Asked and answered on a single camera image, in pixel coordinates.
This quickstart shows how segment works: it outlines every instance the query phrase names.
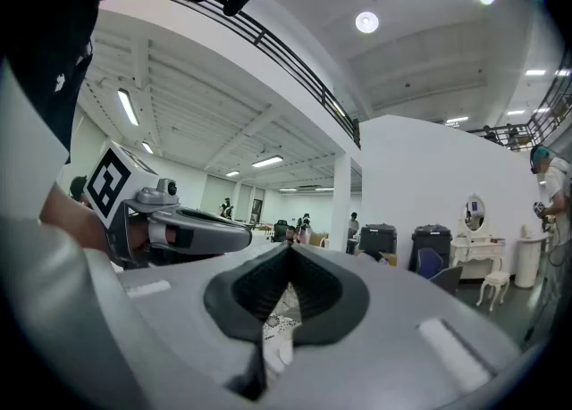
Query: white cylinder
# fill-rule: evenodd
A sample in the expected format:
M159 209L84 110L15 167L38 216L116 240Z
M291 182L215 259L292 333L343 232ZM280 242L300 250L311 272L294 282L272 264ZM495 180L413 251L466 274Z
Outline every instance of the white cylinder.
M515 285L519 288L531 288L536 281L540 253L544 238L522 239L518 243L518 263Z

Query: railing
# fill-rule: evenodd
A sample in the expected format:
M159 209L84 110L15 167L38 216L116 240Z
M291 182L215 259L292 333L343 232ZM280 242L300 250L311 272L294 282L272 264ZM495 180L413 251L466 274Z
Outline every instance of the railing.
M322 107L340 124L356 145L359 146L359 139L356 139L354 122L336 100L330 89L325 86L312 69L310 69L296 53L287 47L270 30L244 12L239 12L236 16L229 18L223 13L223 6L219 0L207 0L200 4L183 0L172 0L172 2L204 14L207 18L221 23L278 63L290 76L302 85L315 100L322 104Z
M512 151L529 150L534 145L541 145L572 110L571 68L572 51L567 48L546 96L526 124L470 130L469 133Z

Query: white stool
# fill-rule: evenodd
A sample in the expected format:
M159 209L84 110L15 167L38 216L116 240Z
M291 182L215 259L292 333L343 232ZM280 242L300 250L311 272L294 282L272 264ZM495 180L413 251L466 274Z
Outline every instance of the white stool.
M491 272L486 277L484 277L483 285L481 286L481 297L479 298L479 301L476 303L476 306L479 306L481 302L483 302L484 287L486 285L489 285L491 287L491 290L489 291L489 298L491 298L492 292L494 291L494 297L492 298L491 306L489 307L489 312L492 312L492 309L494 308L494 303L496 302L497 297L499 296L499 293L502 290L502 287L506 285L504 292L502 293L502 296L500 296L499 304L502 305L502 303L504 302L504 296L505 294L507 294L507 291L509 290L510 286L510 273L496 271L496 272Z

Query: mirror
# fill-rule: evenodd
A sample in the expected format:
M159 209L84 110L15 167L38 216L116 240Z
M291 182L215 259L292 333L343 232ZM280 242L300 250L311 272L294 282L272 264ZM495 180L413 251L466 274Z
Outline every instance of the mirror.
M463 208L463 218L470 230L479 230L484 223L484 203L479 196L469 196Z

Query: ceiling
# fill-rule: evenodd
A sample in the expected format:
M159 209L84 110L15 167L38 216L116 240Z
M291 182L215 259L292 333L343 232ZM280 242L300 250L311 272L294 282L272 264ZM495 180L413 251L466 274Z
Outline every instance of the ceiling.
M162 157L215 175L239 171L233 180L262 188L333 186L332 141L230 61L166 29L106 11L93 39L79 104L112 138L139 149L145 141ZM119 88L129 91L139 126L124 112ZM283 162L252 167L274 155ZM361 189L356 171L352 188Z
M529 53L547 63L562 54L558 44L544 43L555 31L539 0L496 0L490 6L477 0L274 1L349 67L374 116L469 116L461 128L500 125L515 106L528 102L535 109L550 85L544 79L526 86ZM379 17L373 34L355 27L362 11Z

